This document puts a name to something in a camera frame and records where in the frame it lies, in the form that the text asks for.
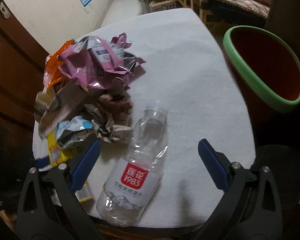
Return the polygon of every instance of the brown wooden door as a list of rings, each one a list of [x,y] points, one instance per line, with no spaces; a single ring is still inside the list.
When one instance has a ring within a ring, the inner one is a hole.
[[[31,144],[47,55],[11,12],[8,19],[0,14],[0,124],[9,127],[15,145]]]

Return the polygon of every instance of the wall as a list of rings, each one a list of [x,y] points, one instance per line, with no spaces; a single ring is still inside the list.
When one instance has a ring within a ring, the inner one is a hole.
[[[80,0],[4,0],[26,30],[49,53],[91,32],[112,0],[93,0],[87,13]]]

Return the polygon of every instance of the metal bolt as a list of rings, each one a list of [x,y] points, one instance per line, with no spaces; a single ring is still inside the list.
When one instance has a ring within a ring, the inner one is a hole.
[[[59,166],[58,166],[59,170],[65,170],[66,167],[67,167],[67,164],[65,164],[65,163],[61,163],[61,164],[59,164]]]
[[[29,172],[31,174],[34,174],[37,171],[37,169],[35,167],[30,168]]]
[[[265,173],[268,173],[270,171],[270,168],[268,166],[263,166],[262,169]]]
[[[232,165],[232,167],[233,167],[234,169],[236,169],[236,170],[241,168],[241,164],[238,163],[238,162],[234,162],[234,163],[232,163],[231,165]]]

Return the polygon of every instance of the white tablecloth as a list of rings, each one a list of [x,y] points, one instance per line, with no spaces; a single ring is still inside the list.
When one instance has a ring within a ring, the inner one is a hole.
[[[249,168],[255,148],[244,100],[226,66],[221,49],[191,9],[173,9],[134,17],[89,35],[111,40],[125,32],[129,49],[147,63],[134,81],[133,125],[148,99],[170,107],[169,150],[164,176],[138,227],[175,228],[199,225],[211,215],[223,192],[218,190],[199,158],[197,145],[207,138],[216,151]],[[46,141],[34,130],[36,158],[47,155]],[[88,182],[95,199],[126,147],[102,143],[102,153]],[[88,214],[100,218],[95,203]]]

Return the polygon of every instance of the bottle cap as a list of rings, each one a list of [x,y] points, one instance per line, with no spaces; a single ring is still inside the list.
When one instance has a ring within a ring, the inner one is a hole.
[[[156,111],[165,116],[168,115],[168,108],[160,100],[148,100],[146,110]]]

